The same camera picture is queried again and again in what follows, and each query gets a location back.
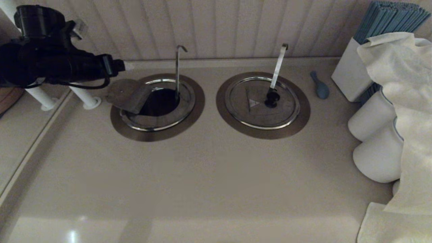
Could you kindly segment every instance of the black knob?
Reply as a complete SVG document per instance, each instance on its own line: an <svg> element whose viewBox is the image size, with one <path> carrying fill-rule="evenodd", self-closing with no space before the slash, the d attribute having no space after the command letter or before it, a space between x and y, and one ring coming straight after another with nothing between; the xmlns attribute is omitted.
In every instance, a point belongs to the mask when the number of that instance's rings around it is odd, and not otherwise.
<svg viewBox="0 0 432 243"><path fill-rule="evenodd" d="M264 102L264 104L268 108L275 108L277 106L276 102L279 100L280 100L280 95L276 93L274 89L270 89L269 92L267 93L267 99Z"/></svg>

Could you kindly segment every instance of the round lid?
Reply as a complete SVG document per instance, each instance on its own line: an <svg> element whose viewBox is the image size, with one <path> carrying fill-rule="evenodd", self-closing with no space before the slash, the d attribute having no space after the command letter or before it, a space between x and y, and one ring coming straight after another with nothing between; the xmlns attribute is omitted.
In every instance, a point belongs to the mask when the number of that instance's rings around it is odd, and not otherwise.
<svg viewBox="0 0 432 243"><path fill-rule="evenodd" d="M291 124L300 113L293 90L280 79L275 90L280 96L275 107L265 105L271 78L252 76L231 83L225 92L228 112L239 122L262 130L280 129Z"/></svg>

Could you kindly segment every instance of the black nozzle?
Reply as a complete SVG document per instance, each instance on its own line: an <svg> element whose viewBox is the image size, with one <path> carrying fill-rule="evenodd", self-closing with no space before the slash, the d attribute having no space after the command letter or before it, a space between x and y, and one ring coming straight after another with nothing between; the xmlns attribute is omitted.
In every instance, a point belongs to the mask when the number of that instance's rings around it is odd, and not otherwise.
<svg viewBox="0 0 432 243"><path fill-rule="evenodd" d="M13 16L23 37L44 38L65 26L64 15L59 11L39 5L21 5Z"/></svg>

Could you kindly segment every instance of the triangle symbol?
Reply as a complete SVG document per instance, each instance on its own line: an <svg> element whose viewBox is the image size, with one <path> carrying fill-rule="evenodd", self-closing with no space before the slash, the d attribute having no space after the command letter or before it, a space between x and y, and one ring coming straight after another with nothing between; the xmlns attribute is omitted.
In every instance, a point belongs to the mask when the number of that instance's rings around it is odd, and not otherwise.
<svg viewBox="0 0 432 243"><path fill-rule="evenodd" d="M257 106L259 104L261 104L261 103L256 101L256 100L249 99L249 108L252 108L252 107Z"/></svg>

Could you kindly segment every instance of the black machine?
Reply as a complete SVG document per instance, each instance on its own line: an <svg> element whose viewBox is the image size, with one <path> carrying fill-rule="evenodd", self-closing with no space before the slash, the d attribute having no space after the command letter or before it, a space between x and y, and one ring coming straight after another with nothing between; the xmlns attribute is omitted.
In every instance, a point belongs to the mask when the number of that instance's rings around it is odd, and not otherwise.
<svg viewBox="0 0 432 243"><path fill-rule="evenodd" d="M74 47L76 22L66 22L54 9L22 5L14 19L22 36L0 46L0 86L32 88L50 83L100 89L125 70L124 62L109 54L95 56ZM73 84L98 79L105 81L99 86Z"/></svg>

